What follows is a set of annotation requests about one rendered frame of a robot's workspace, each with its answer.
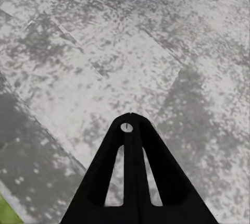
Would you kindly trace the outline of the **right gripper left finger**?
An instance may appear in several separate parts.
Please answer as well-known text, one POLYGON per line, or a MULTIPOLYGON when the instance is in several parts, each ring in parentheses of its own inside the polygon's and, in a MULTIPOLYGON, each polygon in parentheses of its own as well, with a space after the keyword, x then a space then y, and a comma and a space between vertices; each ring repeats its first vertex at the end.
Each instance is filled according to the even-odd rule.
POLYGON ((111 123, 60 224, 139 224, 131 113, 111 123), (104 206, 119 147, 124 145, 123 204, 104 206))

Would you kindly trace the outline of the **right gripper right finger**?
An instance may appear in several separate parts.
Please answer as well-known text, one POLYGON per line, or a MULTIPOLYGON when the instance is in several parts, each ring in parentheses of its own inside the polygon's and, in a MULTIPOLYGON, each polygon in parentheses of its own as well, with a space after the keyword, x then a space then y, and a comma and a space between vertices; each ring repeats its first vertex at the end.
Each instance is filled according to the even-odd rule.
POLYGON ((131 113, 139 224, 219 224, 150 121, 131 113), (151 203, 145 149, 163 206, 151 203))

